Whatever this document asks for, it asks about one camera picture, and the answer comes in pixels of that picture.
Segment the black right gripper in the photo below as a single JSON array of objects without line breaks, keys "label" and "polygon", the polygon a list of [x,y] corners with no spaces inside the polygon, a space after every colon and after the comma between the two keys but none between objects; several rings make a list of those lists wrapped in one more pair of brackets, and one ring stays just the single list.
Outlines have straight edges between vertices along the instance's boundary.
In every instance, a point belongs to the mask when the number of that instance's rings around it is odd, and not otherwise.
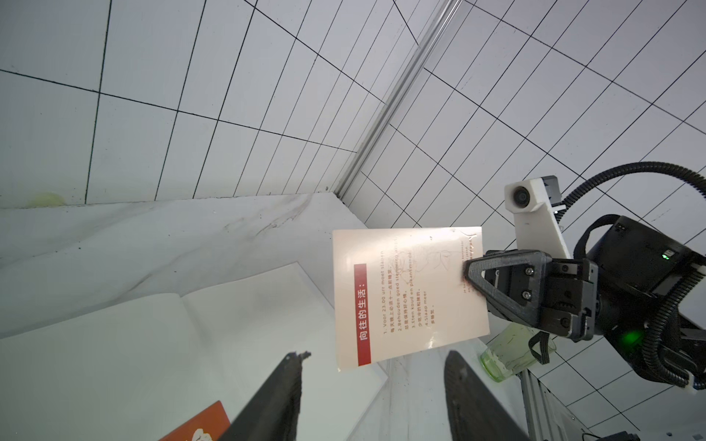
[{"label": "black right gripper", "polygon": [[573,342],[594,336],[599,270],[588,259],[553,261],[538,250],[487,253],[465,261],[463,277],[513,323],[539,328],[542,315],[549,334]]}]

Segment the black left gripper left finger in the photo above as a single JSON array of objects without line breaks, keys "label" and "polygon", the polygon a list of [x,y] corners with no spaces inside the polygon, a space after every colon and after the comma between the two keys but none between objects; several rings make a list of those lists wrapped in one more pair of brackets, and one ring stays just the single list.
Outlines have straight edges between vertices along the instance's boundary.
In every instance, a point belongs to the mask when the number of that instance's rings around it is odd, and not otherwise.
[{"label": "black left gripper left finger", "polygon": [[224,440],[295,440],[303,394],[303,362],[311,353],[287,354],[221,435]]}]

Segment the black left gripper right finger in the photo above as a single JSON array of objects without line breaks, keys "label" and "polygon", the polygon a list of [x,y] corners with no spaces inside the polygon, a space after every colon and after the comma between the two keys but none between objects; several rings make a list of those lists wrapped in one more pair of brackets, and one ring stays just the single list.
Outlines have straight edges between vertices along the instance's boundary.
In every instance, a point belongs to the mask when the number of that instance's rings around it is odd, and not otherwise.
[{"label": "black left gripper right finger", "polygon": [[530,439],[458,351],[446,357],[444,387],[453,441]]}]

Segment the orange photo card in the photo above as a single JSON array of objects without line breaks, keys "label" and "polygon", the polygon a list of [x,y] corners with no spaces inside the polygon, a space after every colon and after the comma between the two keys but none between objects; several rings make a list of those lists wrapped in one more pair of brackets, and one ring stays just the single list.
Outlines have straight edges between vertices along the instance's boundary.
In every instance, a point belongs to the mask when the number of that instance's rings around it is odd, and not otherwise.
[{"label": "orange photo card", "polygon": [[161,441],[219,440],[230,426],[224,406],[215,402],[162,437]]}]

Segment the cream text photo card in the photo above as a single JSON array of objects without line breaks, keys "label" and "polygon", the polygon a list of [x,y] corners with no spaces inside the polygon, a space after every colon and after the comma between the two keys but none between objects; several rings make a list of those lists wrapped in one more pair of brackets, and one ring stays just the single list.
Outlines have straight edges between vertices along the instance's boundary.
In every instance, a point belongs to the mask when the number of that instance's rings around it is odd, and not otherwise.
[{"label": "cream text photo card", "polygon": [[336,230],[336,363],[342,371],[486,336],[485,296],[463,273],[476,227]]}]

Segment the white photo album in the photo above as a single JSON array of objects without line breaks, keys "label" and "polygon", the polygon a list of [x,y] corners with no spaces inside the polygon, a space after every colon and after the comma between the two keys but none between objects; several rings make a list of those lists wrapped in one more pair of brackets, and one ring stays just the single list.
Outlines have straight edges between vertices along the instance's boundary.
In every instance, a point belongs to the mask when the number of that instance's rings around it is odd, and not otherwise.
[{"label": "white photo album", "polygon": [[296,264],[3,339],[1,437],[159,440],[215,402],[232,422],[304,351],[297,438],[345,440],[387,377],[338,369],[334,312]]}]

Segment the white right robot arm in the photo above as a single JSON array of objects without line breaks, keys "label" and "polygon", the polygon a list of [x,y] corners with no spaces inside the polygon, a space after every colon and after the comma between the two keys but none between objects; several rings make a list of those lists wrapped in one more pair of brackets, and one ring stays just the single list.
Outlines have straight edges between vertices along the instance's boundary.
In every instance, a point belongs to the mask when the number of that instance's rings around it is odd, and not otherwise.
[{"label": "white right robot arm", "polygon": [[618,165],[560,191],[555,176],[509,184],[505,205],[514,215],[516,248],[465,262],[463,275],[498,315],[535,330],[527,349],[550,359],[552,336],[574,342],[603,336],[641,378],[682,389],[705,387],[705,332],[683,316],[680,303],[704,280],[705,258],[626,216],[607,214],[568,248],[564,215],[600,185],[636,174],[671,176],[704,193],[705,179],[680,165]]}]

